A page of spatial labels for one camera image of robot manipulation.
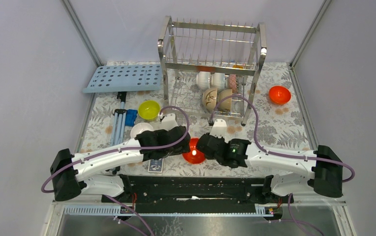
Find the orange bowl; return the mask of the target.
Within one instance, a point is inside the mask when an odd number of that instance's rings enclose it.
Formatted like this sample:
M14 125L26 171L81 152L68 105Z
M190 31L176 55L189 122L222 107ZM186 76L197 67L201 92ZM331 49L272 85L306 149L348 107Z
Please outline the orange bowl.
M206 160L205 154L200 152L196 145L199 138L191 138L189 142L189 152L183 153L182 157L190 164L201 164Z
M269 89L269 99L277 105L284 105L291 100L291 92L283 86L273 86Z

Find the white ribbed bowl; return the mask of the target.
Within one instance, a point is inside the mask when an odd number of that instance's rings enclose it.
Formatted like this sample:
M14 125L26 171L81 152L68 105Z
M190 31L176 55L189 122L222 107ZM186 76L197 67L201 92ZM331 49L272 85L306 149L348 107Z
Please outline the white ribbed bowl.
M226 88L226 78L224 73L214 73L211 77L211 87L218 90L224 90Z
M201 90L207 90L211 86L211 73L201 71L196 76L196 83Z

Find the blue playing card deck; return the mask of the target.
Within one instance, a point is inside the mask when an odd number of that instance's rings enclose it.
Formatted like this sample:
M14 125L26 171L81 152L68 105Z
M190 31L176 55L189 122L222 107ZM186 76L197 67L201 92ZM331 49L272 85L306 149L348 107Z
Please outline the blue playing card deck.
M149 160L148 173L163 173L164 160Z

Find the orange bowl front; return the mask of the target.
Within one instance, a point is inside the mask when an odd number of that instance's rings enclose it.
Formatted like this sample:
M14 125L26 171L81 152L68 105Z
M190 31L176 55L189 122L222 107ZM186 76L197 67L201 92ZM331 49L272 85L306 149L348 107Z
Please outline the orange bowl front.
M269 99L277 105L284 105L291 100L291 92L283 86L273 86L269 89Z

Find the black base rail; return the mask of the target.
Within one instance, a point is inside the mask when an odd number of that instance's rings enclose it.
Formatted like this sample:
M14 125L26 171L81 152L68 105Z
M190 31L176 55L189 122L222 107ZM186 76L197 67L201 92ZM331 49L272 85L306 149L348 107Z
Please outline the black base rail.
M255 204L293 202L272 194L269 178L123 176L126 189L115 197L142 213L254 213Z

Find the yellow-green plastic bowl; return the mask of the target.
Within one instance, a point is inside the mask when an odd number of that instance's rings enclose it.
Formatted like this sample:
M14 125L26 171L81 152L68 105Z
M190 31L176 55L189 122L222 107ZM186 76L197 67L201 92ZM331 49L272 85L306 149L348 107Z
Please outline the yellow-green plastic bowl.
M160 105L153 100L147 100L142 102L138 107L138 115L140 118L153 121L155 120L160 112Z

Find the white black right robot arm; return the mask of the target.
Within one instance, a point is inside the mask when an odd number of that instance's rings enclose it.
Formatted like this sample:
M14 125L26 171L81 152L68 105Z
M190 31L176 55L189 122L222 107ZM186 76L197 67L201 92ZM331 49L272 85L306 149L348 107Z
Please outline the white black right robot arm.
M196 148L207 159L216 160L230 168L264 167L286 171L286 175L274 175L262 188L265 201L275 202L290 193L315 192L324 197L340 198L343 195L344 163L328 146L319 145L317 150L293 151L268 147L261 150L249 140L217 138L204 134Z

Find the stainless steel dish rack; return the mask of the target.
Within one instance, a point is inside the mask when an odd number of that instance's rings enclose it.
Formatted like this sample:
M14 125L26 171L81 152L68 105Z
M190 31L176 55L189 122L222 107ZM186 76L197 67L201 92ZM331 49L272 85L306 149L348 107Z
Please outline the stainless steel dish rack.
M195 76L201 71L224 73L226 77L235 74L238 94L253 101L268 51L266 25L173 20L165 16L157 50L165 103L208 116L201 102L202 90L194 84Z

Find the red floral patterned cup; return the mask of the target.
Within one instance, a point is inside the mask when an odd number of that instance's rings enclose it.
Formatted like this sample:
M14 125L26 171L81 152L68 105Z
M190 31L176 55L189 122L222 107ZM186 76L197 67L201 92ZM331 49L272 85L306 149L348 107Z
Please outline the red floral patterned cup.
M235 74L230 74L227 79L227 86L229 89L232 89L232 93L238 93L238 85L237 85L237 76Z

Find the white plastic bowl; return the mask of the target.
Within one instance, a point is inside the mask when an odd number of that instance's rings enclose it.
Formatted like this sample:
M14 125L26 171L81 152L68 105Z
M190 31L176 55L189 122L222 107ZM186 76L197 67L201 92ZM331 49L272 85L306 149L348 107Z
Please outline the white plastic bowl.
M130 137L134 139L136 138L137 135L145 131L154 131L154 128L149 123L146 123L146 122L138 123L132 127L130 131Z

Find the patterned beige ceramic bowl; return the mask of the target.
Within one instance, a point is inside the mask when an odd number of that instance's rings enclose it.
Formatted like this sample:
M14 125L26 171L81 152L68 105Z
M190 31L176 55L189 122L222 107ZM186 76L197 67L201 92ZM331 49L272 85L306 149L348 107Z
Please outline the patterned beige ceramic bowl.
M212 111L216 104L218 98L218 89L209 88L203 92L202 104L207 111Z

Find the light blue folded tripod stand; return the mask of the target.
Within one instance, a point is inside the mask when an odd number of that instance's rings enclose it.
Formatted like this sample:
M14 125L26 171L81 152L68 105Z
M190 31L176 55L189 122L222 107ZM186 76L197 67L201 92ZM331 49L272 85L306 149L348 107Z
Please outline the light blue folded tripod stand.
M120 107L113 112L113 129L110 138L110 145L115 146L122 141L125 118L126 118L126 102L127 92L118 92L117 99L120 101Z

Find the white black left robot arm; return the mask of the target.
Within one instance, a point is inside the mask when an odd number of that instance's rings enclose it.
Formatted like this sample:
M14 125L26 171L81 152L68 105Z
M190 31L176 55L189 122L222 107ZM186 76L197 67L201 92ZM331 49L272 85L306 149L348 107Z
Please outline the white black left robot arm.
M95 152L72 154L60 150L51 167L52 183L57 202L71 200L81 194L108 195L120 202L131 198L132 189L121 177L107 176L104 171L122 165L159 160L190 151L190 135L184 126L170 130L144 131L121 144Z

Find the light blue perforated tray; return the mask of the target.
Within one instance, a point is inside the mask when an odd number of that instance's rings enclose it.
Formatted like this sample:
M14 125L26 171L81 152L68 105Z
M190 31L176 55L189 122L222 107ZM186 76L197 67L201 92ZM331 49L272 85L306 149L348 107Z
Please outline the light blue perforated tray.
M96 69L83 93L159 90L160 64L106 65Z

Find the white ribbed bowl left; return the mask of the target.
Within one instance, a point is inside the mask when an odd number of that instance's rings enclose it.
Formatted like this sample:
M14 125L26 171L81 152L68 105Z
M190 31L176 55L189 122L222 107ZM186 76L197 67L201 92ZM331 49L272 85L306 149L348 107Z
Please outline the white ribbed bowl left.
M207 90L211 86L211 73L201 71L196 76L196 83L201 90Z

